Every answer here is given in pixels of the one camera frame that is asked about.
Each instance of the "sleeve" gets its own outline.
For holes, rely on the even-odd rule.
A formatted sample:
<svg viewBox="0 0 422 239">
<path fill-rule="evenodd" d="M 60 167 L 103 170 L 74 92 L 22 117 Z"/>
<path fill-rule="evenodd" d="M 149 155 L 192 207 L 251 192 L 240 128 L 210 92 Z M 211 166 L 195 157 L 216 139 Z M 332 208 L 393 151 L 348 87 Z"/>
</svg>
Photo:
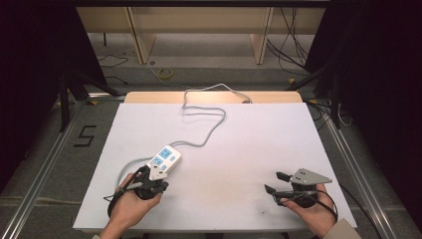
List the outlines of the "sleeve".
<svg viewBox="0 0 422 239">
<path fill-rule="evenodd" d="M 329 229 L 323 239 L 360 239 L 360 236 L 345 219 L 341 219 Z"/>
</svg>

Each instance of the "white cable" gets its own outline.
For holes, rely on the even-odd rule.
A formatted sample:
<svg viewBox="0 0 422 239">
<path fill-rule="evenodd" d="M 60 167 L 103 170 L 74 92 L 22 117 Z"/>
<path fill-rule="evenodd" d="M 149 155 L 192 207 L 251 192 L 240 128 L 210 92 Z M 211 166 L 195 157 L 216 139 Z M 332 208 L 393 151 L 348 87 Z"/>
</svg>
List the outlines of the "white cable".
<svg viewBox="0 0 422 239">
<path fill-rule="evenodd" d="M 212 86 L 212 87 L 208 87 L 208 88 L 204 88 L 204 89 L 198 89 L 198 90 L 186 90 L 185 91 L 185 93 L 184 93 L 184 96 L 183 96 L 183 106 L 182 106 L 182 108 L 184 109 L 184 110 L 204 110 L 204 111 L 219 111 L 219 112 L 221 112 L 221 114 L 213 114 L 213 113 L 197 113 L 197 114 L 183 114 L 184 116 L 198 116 L 198 115 L 206 115 L 206 116 L 220 116 L 221 117 L 221 119 L 210 129 L 210 131 L 208 132 L 208 134 L 206 135 L 206 137 L 205 137 L 205 139 L 204 139 L 204 141 L 202 142 L 202 143 L 193 143 L 193 142 L 189 142 L 189 141 L 184 141 L 184 140 L 178 140 L 178 141 L 174 141 L 174 142 L 172 142 L 172 143 L 170 143 L 169 145 L 170 146 L 177 146 L 177 145 L 182 145 L 182 144 L 184 144 L 184 145 L 189 145 L 189 146 L 195 146 L 195 147 L 202 147 L 202 146 L 204 146 L 206 143 L 207 143 L 207 141 L 208 141 L 208 139 L 210 138 L 210 136 L 211 136 L 211 134 L 212 134 L 212 132 L 224 121 L 224 119 L 226 118 L 226 112 L 223 110 L 223 109 L 221 109 L 221 108 L 203 108 L 203 107 L 188 107 L 186 104 L 187 104 L 187 94 L 189 93 L 189 92 L 203 92 L 203 91 L 208 91 L 208 90 L 211 90 L 211 89 L 214 89 L 214 88 L 217 88 L 217 87 L 225 87 L 226 89 L 228 89 L 230 92 L 232 92 L 232 93 L 234 93 L 234 94 L 236 94 L 236 95 L 240 95 L 240 96 L 242 96 L 242 97 L 244 97 L 244 98 L 246 98 L 246 99 L 248 99 L 248 101 L 250 102 L 250 103 L 252 103 L 252 100 L 251 100 L 251 98 L 249 98 L 248 96 L 246 96 L 245 94 L 242 94 L 242 93 L 239 93 L 239 92 L 237 92 L 237 91 L 234 91 L 234 90 L 232 90 L 232 89 L 230 89 L 229 87 L 227 87 L 226 85 L 224 85 L 224 84 L 218 84 L 218 85 L 215 85 L 215 86 Z M 130 161 L 130 162 L 128 162 L 122 169 L 121 169 L 121 171 L 120 171 L 120 173 L 118 174 L 118 176 L 117 176 L 117 180 L 116 180 L 116 182 L 115 182 L 115 187 L 118 187 L 119 186 L 119 184 L 120 184 L 120 179 L 121 179 L 121 176 L 123 175 L 123 173 L 124 173 L 124 171 L 130 166 L 130 165 L 133 165 L 133 164 L 135 164 L 135 163 L 137 163 L 137 162 L 141 162 L 141 161 L 146 161 L 146 160 L 150 160 L 150 159 L 152 159 L 152 156 L 151 157 L 144 157 L 144 158 L 139 158 L 139 159 L 136 159 L 136 160 L 133 160 L 133 161 Z"/>
</svg>

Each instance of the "white table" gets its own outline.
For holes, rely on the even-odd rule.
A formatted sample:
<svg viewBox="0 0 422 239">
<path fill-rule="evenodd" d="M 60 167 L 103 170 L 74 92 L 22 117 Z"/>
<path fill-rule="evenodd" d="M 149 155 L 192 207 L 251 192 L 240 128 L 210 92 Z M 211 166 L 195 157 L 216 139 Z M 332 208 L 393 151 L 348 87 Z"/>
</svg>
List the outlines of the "white table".
<svg viewBox="0 0 422 239">
<path fill-rule="evenodd" d="M 205 146 L 176 147 L 182 153 L 182 161 L 166 178 L 170 185 L 161 202 L 132 229 L 143 232 L 306 230 L 300 218 L 289 209 L 277 206 L 264 188 L 268 184 L 278 190 L 290 190 L 291 185 L 278 180 L 276 172 L 294 174 L 301 167 L 333 180 L 326 189 L 337 205 L 339 218 L 356 226 L 306 104 L 202 103 L 200 106 L 220 107 L 227 112 L 227 118 Z M 113 193 L 115 179 L 127 162 L 154 156 L 176 140 L 202 142 L 218 119 L 183 116 L 181 103 L 121 104 L 74 228 L 86 232 L 104 228 L 108 203 L 103 197 Z"/>
</svg>

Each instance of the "hand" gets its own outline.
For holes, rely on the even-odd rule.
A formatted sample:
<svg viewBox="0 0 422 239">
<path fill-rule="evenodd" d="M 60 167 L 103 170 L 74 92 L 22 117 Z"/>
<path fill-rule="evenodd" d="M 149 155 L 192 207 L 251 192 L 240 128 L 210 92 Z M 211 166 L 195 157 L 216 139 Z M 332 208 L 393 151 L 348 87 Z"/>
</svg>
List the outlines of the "hand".
<svg viewBox="0 0 422 239">
<path fill-rule="evenodd" d="M 128 174 L 120 187 L 124 186 L 131 177 L 132 173 Z M 136 225 L 152 207 L 159 203 L 160 199 L 161 193 L 149 200 L 142 200 L 132 190 L 125 192 L 112 209 L 108 224 L 100 237 L 102 239 L 120 238 L 125 230 Z"/>
<path fill-rule="evenodd" d="M 317 184 L 316 190 L 326 192 L 323 184 Z M 319 192 L 317 199 L 332 209 L 332 201 L 327 195 Z M 282 198 L 281 201 L 286 207 L 296 212 L 307 224 L 308 228 L 319 238 L 322 238 L 335 224 L 332 214 L 317 203 L 310 208 L 302 208 L 296 202 L 287 198 Z"/>
</svg>

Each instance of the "metal rail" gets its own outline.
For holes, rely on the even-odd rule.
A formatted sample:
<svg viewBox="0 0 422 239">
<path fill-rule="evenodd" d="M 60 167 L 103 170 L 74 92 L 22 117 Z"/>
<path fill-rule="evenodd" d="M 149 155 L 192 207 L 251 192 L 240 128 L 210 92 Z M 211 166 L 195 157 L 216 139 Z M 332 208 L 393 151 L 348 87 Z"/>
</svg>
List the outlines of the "metal rail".
<svg viewBox="0 0 422 239">
<path fill-rule="evenodd" d="M 23 198 L 18 209 L 15 211 L 14 215 L 6 226 L 6 229 L 2 234 L 2 239 L 18 238 L 19 233 L 23 229 L 25 222 L 32 211 L 32 208 L 34 207 L 34 204 L 37 201 L 38 196 L 43 190 L 44 185 L 46 184 L 46 181 L 49 178 L 50 172 L 54 168 L 54 165 L 57 159 L 59 158 L 63 147 L 66 144 L 66 141 L 68 140 L 69 134 L 74 128 L 75 121 L 81 110 L 84 108 L 85 103 L 86 102 L 76 102 L 74 112 L 71 115 L 71 120 L 68 126 L 63 132 L 59 133 L 59 136 L 56 139 L 52 149 L 50 150 L 46 161 L 44 162 L 37 176 L 35 177 L 34 182 L 32 183 L 25 197 Z"/>
<path fill-rule="evenodd" d="M 359 190 L 362 199 L 367 206 L 374 224 L 379 231 L 379 234 L 382 238 L 385 239 L 397 238 L 387 215 L 384 213 L 381 205 L 376 199 L 375 194 L 373 193 L 368 181 L 366 180 L 366 177 L 360 169 L 360 166 L 358 165 L 353 153 L 351 152 L 350 147 L 348 146 L 341 130 L 335 127 L 331 119 L 327 124 L 329 131 L 331 132 L 331 135 L 341 152 L 344 162 L 346 163 L 347 168 L 351 173 L 354 182 L 356 183 L 357 189 Z"/>
</svg>

